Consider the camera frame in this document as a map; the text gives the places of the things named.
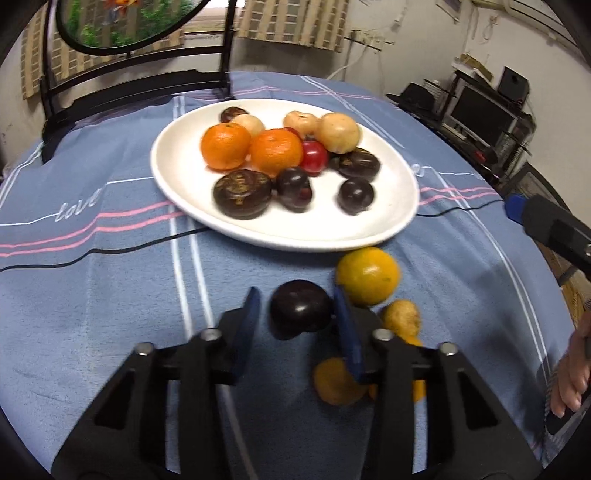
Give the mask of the person's right hand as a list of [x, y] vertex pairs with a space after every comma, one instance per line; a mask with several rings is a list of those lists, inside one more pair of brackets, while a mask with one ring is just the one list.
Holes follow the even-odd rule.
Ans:
[[552, 386], [551, 411], [562, 418], [566, 410], [576, 412], [590, 380], [590, 360], [586, 356], [586, 340], [590, 338], [590, 312], [585, 311], [569, 339], [567, 351], [558, 365]]

